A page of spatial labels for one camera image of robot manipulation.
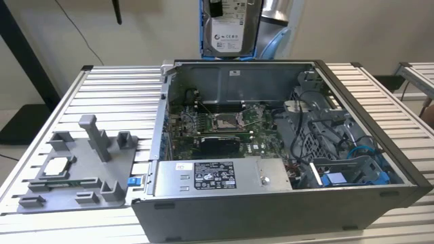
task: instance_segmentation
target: white wall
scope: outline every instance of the white wall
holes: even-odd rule
[[[0,64],[0,110],[44,103],[2,37]]]
[[[54,0],[7,0],[62,92],[99,61]],[[59,0],[107,65],[158,65],[199,58],[198,0]],[[390,74],[400,61],[434,62],[434,1],[306,0],[290,58],[361,62]]]
[[[101,65],[54,0],[7,0],[35,53],[62,92],[83,65]],[[198,0],[59,0],[106,65],[159,65],[199,58]]]
[[[361,62],[374,74],[434,62],[434,1],[306,0],[290,58]]]

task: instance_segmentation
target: gray plastic stand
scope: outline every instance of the gray plastic stand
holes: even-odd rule
[[[95,125],[97,117],[85,115],[79,125],[90,139],[73,139],[69,132],[54,134],[54,150],[40,167],[28,192],[19,201],[20,213],[114,208],[125,205],[127,179],[137,154],[138,137],[119,132],[107,137]],[[59,175],[46,175],[54,158],[69,162]]]

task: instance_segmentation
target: sticker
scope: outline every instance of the sticker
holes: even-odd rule
[[[195,163],[195,188],[198,190],[235,189],[234,162]]]
[[[175,170],[193,170],[193,163],[177,163]]]
[[[239,70],[230,70],[230,76],[239,76],[242,72]]]
[[[223,2],[223,16],[213,18],[211,46],[219,52],[239,52],[243,45],[247,0]]]

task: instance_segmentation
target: hard drive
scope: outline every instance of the hard drive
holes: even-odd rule
[[[215,16],[213,2],[222,2],[223,15]],[[202,57],[254,57],[261,0],[201,1]]]

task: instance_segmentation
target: floor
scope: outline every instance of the floor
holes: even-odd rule
[[[0,110],[0,130],[7,125],[10,119],[19,110]],[[0,145],[0,154],[20,159],[26,152],[27,146]],[[0,185],[6,181],[18,161],[0,157]]]

